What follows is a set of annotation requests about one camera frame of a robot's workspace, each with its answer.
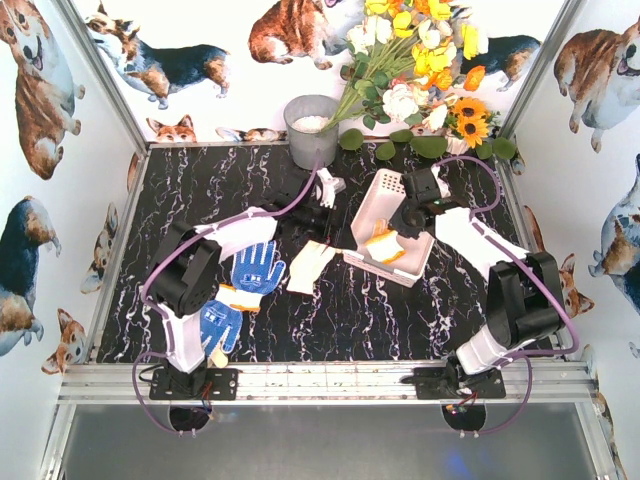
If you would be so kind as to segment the cream knit glove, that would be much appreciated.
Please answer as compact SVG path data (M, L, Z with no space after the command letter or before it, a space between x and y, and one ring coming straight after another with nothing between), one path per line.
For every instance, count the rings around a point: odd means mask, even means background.
M290 278L286 290L312 295L315 282L326 266L341 253L341 249L309 240L289 266Z

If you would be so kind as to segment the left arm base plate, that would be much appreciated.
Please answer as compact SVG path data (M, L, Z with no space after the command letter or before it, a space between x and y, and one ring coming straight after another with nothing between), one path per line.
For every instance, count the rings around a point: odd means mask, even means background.
M236 399L238 386L237 369L204 368L187 374L173 368L162 368L152 376L149 398L232 401Z

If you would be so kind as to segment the blue dotted glove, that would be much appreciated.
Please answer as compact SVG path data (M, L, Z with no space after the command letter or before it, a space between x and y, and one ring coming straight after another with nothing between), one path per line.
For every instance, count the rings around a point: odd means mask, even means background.
M220 284L215 300L238 311L258 312L262 298L279 286L286 263L276 259L276 242L258 243L234 254L231 284Z
M219 347L230 354L240 335L243 314L218 301L207 302L200 310L200 340L207 357Z

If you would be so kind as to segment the white plastic storage basket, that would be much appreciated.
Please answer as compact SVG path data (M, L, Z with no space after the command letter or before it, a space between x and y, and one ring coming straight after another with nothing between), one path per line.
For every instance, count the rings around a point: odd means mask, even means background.
M391 218L405 199L401 174L379 170L351 223L355 250L345 250L347 264L411 288L424 275L434 239L402 237Z

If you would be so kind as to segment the yellow coated work glove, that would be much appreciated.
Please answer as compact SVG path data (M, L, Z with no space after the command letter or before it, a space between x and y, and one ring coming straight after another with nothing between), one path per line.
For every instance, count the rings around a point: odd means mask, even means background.
M365 247L372 260L383 264L391 264L406 254L398 242L398 232L391 229L385 219L375 221L373 234Z

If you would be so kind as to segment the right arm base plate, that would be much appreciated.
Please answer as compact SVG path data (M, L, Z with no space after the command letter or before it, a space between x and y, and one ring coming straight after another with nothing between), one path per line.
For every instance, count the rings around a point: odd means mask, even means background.
M443 367L417 367L400 379L411 385L419 400L503 399L506 389L501 372L497 369L467 375L459 366L447 363Z

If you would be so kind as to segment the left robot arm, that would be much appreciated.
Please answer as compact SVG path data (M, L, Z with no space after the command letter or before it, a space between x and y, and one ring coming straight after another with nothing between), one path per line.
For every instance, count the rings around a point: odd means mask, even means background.
M310 240L291 262L276 257L281 220L326 229L339 186L304 187L280 194L263 207L208 225L171 225L149 267L144 302L162 317L166 359L190 374L212 360L224 367L242 328L243 316L284 284L311 295L336 250Z

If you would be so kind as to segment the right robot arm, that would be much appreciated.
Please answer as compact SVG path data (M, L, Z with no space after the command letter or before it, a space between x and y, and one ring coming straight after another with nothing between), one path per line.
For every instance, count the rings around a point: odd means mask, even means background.
M404 238L422 233L449 245L486 280L485 324L456 349L467 375L510 362L515 352L558 331L566 312L553 256L514 245L476 218L460 200L442 196L426 168L403 174L405 198L391 217Z

